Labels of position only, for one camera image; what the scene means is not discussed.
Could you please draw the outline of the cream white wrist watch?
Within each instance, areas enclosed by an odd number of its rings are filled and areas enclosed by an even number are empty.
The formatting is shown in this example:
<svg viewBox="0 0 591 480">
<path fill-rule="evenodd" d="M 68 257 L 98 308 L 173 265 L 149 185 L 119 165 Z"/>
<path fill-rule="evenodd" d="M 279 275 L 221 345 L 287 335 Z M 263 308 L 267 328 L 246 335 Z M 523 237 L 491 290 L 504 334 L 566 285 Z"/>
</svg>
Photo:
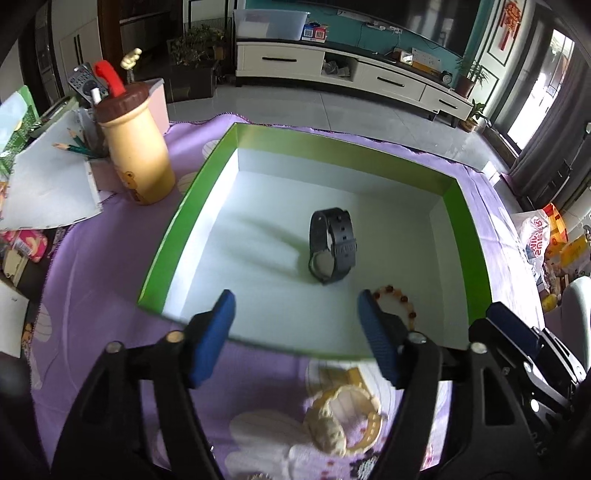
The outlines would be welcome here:
<svg viewBox="0 0 591 480">
<path fill-rule="evenodd" d="M 367 453 L 380 440 L 385 424 L 379 399 L 363 383 L 322 391 L 304 415 L 315 447 L 339 457 Z"/>
</svg>

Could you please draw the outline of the black wrist watch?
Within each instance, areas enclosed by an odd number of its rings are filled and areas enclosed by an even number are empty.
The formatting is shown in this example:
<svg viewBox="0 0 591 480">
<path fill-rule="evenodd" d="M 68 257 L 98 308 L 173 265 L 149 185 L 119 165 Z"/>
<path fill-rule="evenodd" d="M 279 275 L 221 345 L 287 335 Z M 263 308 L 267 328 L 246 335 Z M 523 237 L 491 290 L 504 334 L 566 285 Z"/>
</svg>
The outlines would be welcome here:
<svg viewBox="0 0 591 480">
<path fill-rule="evenodd" d="M 311 215 L 308 271 L 322 284 L 341 281 L 356 266 L 353 222 L 347 210 L 331 208 Z"/>
</svg>

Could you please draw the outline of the yellow packaging box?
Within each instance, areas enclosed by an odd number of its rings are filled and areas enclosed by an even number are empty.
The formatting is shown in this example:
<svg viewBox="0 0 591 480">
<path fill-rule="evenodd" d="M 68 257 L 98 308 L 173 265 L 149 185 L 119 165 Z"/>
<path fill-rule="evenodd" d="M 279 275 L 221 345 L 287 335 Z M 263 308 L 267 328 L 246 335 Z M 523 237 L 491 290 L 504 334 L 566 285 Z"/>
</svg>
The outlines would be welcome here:
<svg viewBox="0 0 591 480">
<path fill-rule="evenodd" d="M 554 204 L 543 208 L 550 224 L 550 241 L 545 252 L 548 269 L 557 276 L 567 275 L 570 280 L 590 276 L 590 227 L 570 238 L 563 216 Z"/>
</svg>

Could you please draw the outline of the green cardboard box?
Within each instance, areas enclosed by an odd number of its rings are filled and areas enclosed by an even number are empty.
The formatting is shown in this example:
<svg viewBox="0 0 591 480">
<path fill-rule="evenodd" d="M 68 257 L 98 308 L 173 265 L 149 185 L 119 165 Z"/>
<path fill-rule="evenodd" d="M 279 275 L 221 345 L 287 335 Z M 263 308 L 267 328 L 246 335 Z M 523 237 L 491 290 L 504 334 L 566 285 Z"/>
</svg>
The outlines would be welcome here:
<svg viewBox="0 0 591 480">
<path fill-rule="evenodd" d="M 238 123 L 184 194 L 138 297 L 187 322 L 235 295 L 238 342 L 329 359 L 369 358 L 365 290 L 435 342 L 460 347 L 492 300 L 458 180 L 360 144 Z"/>
</svg>

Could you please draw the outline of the grey curtain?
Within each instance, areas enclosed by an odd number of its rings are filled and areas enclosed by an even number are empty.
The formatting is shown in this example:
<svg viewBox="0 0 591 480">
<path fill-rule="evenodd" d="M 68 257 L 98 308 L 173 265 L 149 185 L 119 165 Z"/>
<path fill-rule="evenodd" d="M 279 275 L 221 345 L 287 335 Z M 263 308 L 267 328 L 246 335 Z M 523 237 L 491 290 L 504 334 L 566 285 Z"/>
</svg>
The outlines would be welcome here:
<svg viewBox="0 0 591 480">
<path fill-rule="evenodd" d="M 575 48 L 562 87 L 539 128 L 510 169 L 523 209 L 570 197 L 590 170 L 590 65 Z"/>
</svg>

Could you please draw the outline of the small potted plant on floor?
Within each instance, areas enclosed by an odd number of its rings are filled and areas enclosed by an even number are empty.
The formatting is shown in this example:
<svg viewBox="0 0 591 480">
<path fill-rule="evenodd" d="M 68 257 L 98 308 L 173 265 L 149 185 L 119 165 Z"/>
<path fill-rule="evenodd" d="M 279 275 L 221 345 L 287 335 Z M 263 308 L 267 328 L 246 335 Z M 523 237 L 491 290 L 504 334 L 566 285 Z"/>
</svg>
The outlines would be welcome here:
<svg viewBox="0 0 591 480">
<path fill-rule="evenodd" d="M 485 122 L 488 121 L 488 117 L 484 114 L 485 108 L 485 103 L 472 100 L 472 109 L 470 111 L 469 117 L 464 121 L 465 130 L 467 132 L 475 131 L 481 119 L 483 119 Z"/>
</svg>

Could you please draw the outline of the white paper sheet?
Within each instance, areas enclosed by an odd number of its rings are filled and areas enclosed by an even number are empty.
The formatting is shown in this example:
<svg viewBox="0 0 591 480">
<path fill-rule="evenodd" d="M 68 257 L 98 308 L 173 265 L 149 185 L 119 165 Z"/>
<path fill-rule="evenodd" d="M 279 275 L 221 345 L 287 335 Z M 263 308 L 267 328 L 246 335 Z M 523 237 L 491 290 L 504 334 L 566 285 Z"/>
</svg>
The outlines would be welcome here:
<svg viewBox="0 0 591 480">
<path fill-rule="evenodd" d="M 102 212 L 88 161 L 54 146 L 68 138 L 55 124 L 15 157 L 1 209 L 3 231 L 58 228 Z"/>
</svg>

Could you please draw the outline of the potted plant by cabinet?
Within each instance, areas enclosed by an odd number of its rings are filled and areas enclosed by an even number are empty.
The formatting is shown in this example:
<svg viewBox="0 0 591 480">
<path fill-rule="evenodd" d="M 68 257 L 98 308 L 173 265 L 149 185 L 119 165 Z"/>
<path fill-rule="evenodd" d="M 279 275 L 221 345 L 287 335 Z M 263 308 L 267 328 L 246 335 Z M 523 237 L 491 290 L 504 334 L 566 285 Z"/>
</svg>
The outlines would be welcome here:
<svg viewBox="0 0 591 480">
<path fill-rule="evenodd" d="M 476 85 L 483 86 L 489 79 L 485 68 L 475 59 L 460 58 L 457 62 L 458 80 L 455 91 L 462 97 L 468 98 Z"/>
</svg>

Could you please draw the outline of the small alarm clock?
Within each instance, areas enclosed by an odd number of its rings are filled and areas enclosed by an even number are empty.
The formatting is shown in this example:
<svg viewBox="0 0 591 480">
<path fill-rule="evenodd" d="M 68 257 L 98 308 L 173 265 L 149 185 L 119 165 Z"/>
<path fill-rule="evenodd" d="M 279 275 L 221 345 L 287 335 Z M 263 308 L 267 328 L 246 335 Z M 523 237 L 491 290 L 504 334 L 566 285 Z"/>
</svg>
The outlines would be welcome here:
<svg viewBox="0 0 591 480">
<path fill-rule="evenodd" d="M 453 82 L 453 74 L 448 71 L 443 71 L 440 75 L 440 81 L 445 85 L 450 87 Z"/>
</svg>

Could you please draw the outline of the large dark planter plant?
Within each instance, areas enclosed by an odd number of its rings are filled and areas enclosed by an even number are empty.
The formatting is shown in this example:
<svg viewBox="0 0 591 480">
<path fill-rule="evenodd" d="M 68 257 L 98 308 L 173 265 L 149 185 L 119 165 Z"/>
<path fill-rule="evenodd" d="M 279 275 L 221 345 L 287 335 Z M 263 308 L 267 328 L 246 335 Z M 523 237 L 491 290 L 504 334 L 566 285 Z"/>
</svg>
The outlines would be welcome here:
<svg viewBox="0 0 591 480">
<path fill-rule="evenodd" d="M 224 35 L 206 24 L 188 28 L 169 48 L 173 102 L 211 98 L 216 90 Z"/>
</svg>

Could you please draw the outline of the grey remote control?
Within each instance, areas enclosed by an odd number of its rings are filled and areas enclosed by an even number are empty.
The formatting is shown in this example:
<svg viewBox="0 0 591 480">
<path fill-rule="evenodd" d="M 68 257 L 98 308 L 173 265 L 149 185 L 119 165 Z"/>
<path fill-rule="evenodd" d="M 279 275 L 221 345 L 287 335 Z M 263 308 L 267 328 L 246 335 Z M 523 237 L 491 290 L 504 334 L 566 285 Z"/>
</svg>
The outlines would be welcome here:
<svg viewBox="0 0 591 480">
<path fill-rule="evenodd" d="M 67 82 L 90 105 L 95 104 L 95 98 L 101 101 L 108 96 L 107 88 L 94 75 L 89 63 L 76 66 L 68 75 Z"/>
</svg>

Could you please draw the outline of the green white snack bag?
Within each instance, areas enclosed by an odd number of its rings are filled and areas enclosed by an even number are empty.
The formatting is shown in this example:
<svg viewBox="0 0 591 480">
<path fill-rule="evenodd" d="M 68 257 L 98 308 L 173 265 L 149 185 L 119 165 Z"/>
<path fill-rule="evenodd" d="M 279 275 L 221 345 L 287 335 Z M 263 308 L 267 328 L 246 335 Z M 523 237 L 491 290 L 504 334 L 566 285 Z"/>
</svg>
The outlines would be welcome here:
<svg viewBox="0 0 591 480">
<path fill-rule="evenodd" d="M 13 92 L 0 109 L 0 169 L 8 178 L 15 157 L 25 148 L 30 132 L 39 119 L 29 88 L 24 85 Z"/>
</svg>

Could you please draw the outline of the clear plastic storage bin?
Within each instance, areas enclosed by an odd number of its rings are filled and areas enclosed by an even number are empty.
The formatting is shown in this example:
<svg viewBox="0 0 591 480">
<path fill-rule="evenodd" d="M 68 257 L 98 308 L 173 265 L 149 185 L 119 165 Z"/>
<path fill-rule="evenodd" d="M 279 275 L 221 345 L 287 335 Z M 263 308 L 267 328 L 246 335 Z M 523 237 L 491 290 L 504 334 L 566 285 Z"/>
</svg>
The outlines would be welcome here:
<svg viewBox="0 0 591 480">
<path fill-rule="evenodd" d="M 277 9 L 233 11 L 238 39 L 298 41 L 310 13 Z"/>
</svg>

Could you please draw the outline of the red Chinese knot ornament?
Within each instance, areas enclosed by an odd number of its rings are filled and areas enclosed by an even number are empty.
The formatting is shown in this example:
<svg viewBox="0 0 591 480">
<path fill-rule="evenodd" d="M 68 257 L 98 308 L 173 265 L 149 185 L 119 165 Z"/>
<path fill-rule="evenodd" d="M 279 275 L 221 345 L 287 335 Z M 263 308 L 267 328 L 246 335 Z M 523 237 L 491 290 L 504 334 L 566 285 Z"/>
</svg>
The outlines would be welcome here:
<svg viewBox="0 0 591 480">
<path fill-rule="evenodd" d="M 498 48 L 504 51 L 510 39 L 514 39 L 519 32 L 522 21 L 522 8 L 520 3 L 515 0 L 507 0 L 503 4 L 502 13 L 498 23 L 501 29 L 501 39 Z"/>
</svg>

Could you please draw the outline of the large black television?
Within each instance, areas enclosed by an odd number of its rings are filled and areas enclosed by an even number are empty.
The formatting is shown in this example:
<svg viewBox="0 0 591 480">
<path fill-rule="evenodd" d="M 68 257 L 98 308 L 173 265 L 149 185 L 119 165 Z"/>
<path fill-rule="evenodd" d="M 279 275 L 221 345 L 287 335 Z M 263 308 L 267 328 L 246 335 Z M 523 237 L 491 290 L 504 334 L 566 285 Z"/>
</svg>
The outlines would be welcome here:
<svg viewBox="0 0 591 480">
<path fill-rule="evenodd" d="M 325 5 L 403 27 L 463 55 L 477 19 L 479 0 L 349 0 Z"/>
</svg>

